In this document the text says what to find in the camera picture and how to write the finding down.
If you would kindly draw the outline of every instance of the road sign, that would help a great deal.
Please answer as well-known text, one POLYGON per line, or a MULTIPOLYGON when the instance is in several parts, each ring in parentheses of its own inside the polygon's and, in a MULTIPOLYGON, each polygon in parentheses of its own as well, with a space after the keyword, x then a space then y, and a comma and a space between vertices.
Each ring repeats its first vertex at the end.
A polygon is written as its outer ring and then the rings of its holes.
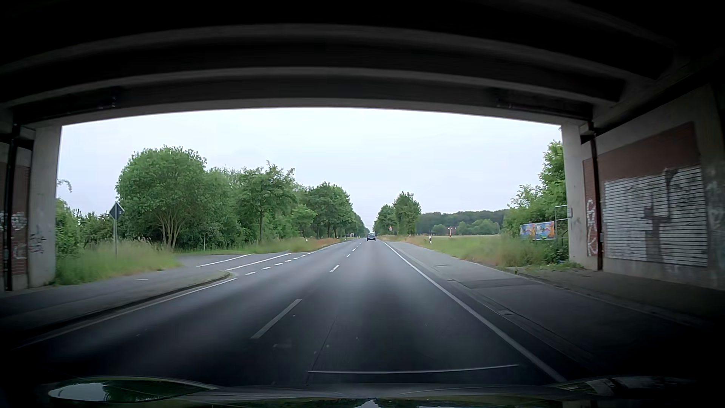
POLYGON ((108 214, 111 214, 111 217, 113 217, 114 220, 118 221, 118 217, 123 214, 123 208, 121 207, 121 204, 116 201, 116 203, 113 205, 113 208, 111 208, 111 211, 108 212, 108 214))

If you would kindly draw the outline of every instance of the concrete pillar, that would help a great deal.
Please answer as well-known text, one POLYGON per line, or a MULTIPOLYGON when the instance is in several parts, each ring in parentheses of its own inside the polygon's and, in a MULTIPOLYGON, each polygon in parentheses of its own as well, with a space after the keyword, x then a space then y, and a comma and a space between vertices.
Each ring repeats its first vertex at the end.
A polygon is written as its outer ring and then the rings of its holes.
POLYGON ((28 202, 28 286, 55 278, 55 189, 61 126, 37 128, 28 202))
POLYGON ((571 208, 569 219, 569 259, 588 269, 597 268, 597 257, 587 255, 587 209, 584 199, 584 169, 582 162, 591 158, 589 144, 581 144, 579 125, 561 126, 566 174, 566 203, 571 208))

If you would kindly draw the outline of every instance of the road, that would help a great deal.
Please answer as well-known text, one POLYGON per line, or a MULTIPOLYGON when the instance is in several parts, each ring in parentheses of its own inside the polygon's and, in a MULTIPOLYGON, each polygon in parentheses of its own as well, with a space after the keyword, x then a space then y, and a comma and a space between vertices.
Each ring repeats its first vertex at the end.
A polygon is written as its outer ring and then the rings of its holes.
POLYGON ((40 338, 9 354, 5 380, 540 385, 596 374, 386 242, 190 261, 235 275, 40 338))

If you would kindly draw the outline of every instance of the tall grass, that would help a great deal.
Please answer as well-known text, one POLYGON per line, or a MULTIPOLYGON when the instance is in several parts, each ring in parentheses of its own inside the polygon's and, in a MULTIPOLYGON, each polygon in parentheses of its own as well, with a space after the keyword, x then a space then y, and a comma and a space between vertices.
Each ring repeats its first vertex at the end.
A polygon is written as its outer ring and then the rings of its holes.
POLYGON ((522 240, 507 235, 462 235, 453 238, 404 237, 403 241, 447 253, 456 258, 494 266, 544 265, 559 261, 562 251, 553 241, 522 240))
POLYGON ((317 250, 322 247, 340 242, 337 238, 323 238, 316 240, 313 238, 286 238, 283 240, 263 240, 262 242, 254 242, 252 244, 240 245, 235 248, 211 249, 206 251, 193 250, 190 253, 207 253, 207 254, 236 254, 236 253, 274 253, 274 252, 307 252, 317 250))
POLYGON ((113 242, 103 242, 82 249, 76 256, 58 258, 53 283, 74 285, 180 265, 171 252, 146 241, 120 241, 118 257, 113 242))

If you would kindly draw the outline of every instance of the overcast sky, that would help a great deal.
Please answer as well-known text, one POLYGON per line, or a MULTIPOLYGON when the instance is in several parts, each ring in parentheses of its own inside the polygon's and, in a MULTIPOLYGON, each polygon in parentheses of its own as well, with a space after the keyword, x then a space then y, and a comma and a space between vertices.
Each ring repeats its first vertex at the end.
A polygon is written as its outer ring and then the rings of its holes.
POLYGON ((58 196, 82 212, 108 211, 134 152, 182 146, 207 167, 269 160, 305 185, 342 186, 372 229, 380 207, 412 192, 423 212, 505 208, 521 184, 537 184, 558 126, 452 113, 346 108, 217 110, 65 126, 58 196))

